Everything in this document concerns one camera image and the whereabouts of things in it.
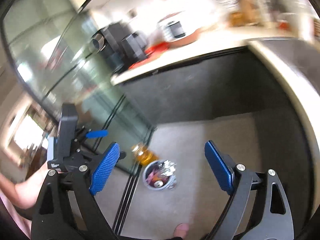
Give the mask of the person's left hand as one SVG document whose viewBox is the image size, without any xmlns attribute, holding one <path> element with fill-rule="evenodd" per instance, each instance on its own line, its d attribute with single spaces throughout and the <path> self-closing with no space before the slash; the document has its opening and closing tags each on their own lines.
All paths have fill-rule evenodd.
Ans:
<svg viewBox="0 0 320 240">
<path fill-rule="evenodd" d="M 48 171 L 47 163 L 44 163 L 26 181 L 17 184 L 1 174 L 1 191 L 14 206 L 29 209 L 36 203 Z"/>
</svg>

